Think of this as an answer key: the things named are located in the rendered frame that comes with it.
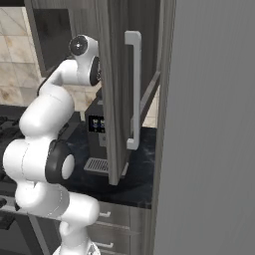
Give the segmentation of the grey wood cabinet door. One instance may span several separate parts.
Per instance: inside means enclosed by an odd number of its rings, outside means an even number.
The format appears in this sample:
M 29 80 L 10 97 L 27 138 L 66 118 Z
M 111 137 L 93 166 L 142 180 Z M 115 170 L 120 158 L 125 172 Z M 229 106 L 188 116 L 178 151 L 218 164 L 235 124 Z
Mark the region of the grey wood cabinet door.
M 117 185 L 133 137 L 133 46 L 125 44 L 128 0 L 95 0 L 102 69 L 109 184 Z

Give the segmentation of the black coffee machine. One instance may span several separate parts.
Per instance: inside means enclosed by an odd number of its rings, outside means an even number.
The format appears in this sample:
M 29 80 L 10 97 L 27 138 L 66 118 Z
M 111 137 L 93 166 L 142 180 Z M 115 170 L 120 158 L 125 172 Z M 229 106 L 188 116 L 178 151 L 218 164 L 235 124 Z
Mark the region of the black coffee machine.
M 84 170 L 99 175 L 108 175 L 107 136 L 104 119 L 102 90 L 96 92 L 96 98 L 85 112 L 89 142 L 89 159 Z

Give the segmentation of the grey tall side panel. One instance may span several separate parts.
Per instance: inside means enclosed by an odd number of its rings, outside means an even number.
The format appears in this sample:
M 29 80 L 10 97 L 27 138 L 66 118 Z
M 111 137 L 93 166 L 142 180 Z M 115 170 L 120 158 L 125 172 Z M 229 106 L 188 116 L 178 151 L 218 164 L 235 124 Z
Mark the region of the grey tall side panel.
M 164 0 L 146 255 L 255 255 L 255 0 Z

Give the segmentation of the grey drawer front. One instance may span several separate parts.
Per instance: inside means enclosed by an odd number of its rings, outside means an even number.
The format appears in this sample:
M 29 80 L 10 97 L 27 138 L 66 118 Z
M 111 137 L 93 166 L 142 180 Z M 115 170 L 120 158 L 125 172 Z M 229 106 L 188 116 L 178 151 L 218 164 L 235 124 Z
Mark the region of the grey drawer front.
M 129 229 L 129 208 L 127 206 L 100 202 L 100 212 L 107 213 L 108 211 L 112 213 L 111 216 L 109 218 L 99 216 L 100 223 Z
M 95 224 L 88 227 L 88 234 L 95 243 L 114 243 L 114 247 L 112 249 L 99 247 L 100 249 L 129 255 L 129 235 L 125 231 Z

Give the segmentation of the black hob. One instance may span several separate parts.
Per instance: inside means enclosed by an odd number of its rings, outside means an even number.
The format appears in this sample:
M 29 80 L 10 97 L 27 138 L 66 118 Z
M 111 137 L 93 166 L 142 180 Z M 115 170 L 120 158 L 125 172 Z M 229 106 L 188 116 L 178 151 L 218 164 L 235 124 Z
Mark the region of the black hob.
M 74 155 L 60 132 L 72 117 L 69 109 L 26 109 L 8 128 L 3 171 L 16 183 L 16 206 L 29 214 L 63 221 L 72 203 L 62 185 L 75 168 Z

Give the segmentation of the grey wall cabinet body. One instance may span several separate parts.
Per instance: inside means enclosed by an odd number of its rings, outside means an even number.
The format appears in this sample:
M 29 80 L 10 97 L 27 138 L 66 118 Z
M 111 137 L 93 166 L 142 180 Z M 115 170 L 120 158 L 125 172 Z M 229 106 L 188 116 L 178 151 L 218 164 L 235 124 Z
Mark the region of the grey wall cabinet body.
M 99 47 L 95 0 L 25 0 L 25 7 L 45 80 L 63 61 L 74 58 L 69 45 L 76 36 L 91 37 Z M 128 28 L 141 33 L 140 127 L 146 116 L 141 99 L 151 81 L 159 76 L 156 70 L 159 13 L 160 0 L 128 0 Z M 100 51 L 99 65 L 100 80 L 88 88 L 99 86 L 103 93 Z M 67 86 L 85 87 L 65 84 L 65 90 Z

